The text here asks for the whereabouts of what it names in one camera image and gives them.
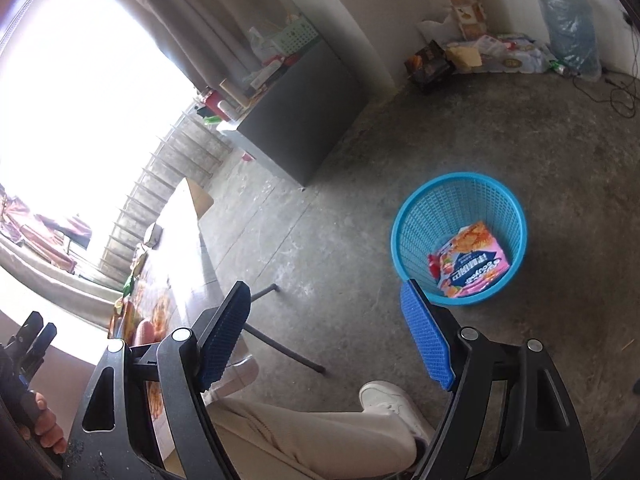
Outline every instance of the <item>beige pants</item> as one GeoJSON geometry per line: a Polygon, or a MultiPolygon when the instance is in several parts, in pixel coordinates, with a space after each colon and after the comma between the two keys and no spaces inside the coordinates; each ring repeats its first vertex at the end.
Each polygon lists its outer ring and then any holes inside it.
{"type": "MultiPolygon", "coordinates": [[[[207,409],[242,480],[370,478],[407,469],[415,440],[387,410],[300,413],[222,399],[207,409]]],[[[184,476],[177,453],[166,469],[184,476]]]]}

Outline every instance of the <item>snack bag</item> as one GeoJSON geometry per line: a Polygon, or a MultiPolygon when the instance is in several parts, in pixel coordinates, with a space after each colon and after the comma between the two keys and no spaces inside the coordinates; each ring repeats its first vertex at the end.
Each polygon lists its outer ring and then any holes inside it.
{"type": "Polygon", "coordinates": [[[438,288],[448,298],[477,294],[510,267],[504,251],[484,222],[460,229],[436,256],[440,261],[438,288]]]}

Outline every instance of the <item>blue plastic basket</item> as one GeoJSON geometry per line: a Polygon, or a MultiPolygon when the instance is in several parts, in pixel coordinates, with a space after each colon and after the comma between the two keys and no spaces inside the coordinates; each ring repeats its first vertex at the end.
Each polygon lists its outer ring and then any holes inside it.
{"type": "Polygon", "coordinates": [[[404,202],[391,231],[391,255],[400,278],[415,279],[428,300],[440,306],[470,305],[494,295],[516,274],[526,248],[527,222],[518,200],[497,180],[477,173],[449,173],[424,184],[404,202]],[[480,220],[511,267],[478,294],[446,298],[429,272],[428,254],[480,220]]]}

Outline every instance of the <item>plastic bag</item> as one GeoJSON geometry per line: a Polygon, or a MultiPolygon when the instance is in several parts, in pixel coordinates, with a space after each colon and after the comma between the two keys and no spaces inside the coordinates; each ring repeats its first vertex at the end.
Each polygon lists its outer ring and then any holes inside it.
{"type": "MultiPolygon", "coordinates": [[[[505,44],[506,53],[499,57],[482,54],[482,66],[472,67],[473,73],[508,72],[523,74],[542,74],[549,70],[549,63],[545,54],[523,34],[498,34],[497,39],[505,44]]],[[[450,46],[477,47],[476,42],[455,43],[450,46]]]]}
{"type": "Polygon", "coordinates": [[[442,23],[425,20],[417,23],[417,27],[427,44],[435,41],[442,48],[445,48],[447,43],[452,41],[465,41],[465,37],[458,26],[456,15],[453,12],[450,12],[447,19],[442,23]]]}
{"type": "Polygon", "coordinates": [[[428,265],[438,280],[438,288],[448,298],[477,294],[510,268],[504,251],[484,222],[460,229],[437,254],[430,254],[428,265]]]}
{"type": "Polygon", "coordinates": [[[508,53],[507,46],[503,42],[486,34],[476,41],[475,46],[480,54],[495,57],[495,59],[504,59],[508,53]]]}
{"type": "Polygon", "coordinates": [[[593,10],[587,0],[538,0],[549,31],[551,51],[581,78],[602,75],[593,10]]]}
{"type": "Polygon", "coordinates": [[[274,57],[282,56],[280,50],[273,44],[273,41],[264,38],[255,27],[249,29],[251,50],[255,56],[263,63],[271,62],[274,57]]]}

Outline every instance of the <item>silver screw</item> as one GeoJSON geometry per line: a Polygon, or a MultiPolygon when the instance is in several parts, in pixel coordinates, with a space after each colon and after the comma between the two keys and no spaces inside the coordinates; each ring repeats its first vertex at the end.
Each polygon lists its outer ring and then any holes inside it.
{"type": "Polygon", "coordinates": [[[476,339],[478,339],[478,330],[476,330],[475,328],[466,327],[460,331],[460,335],[462,336],[462,339],[466,339],[467,341],[475,341],[476,339]]]}
{"type": "Polygon", "coordinates": [[[537,339],[529,339],[527,341],[527,347],[529,347],[529,350],[532,352],[542,352],[542,343],[537,339]]]}
{"type": "Polygon", "coordinates": [[[124,341],[122,339],[111,339],[107,345],[107,349],[112,354],[116,354],[120,350],[122,350],[123,346],[124,346],[124,341]]]}
{"type": "Polygon", "coordinates": [[[188,328],[179,328],[171,334],[171,337],[174,338],[174,341],[187,341],[187,339],[191,337],[191,330],[188,328]]]}

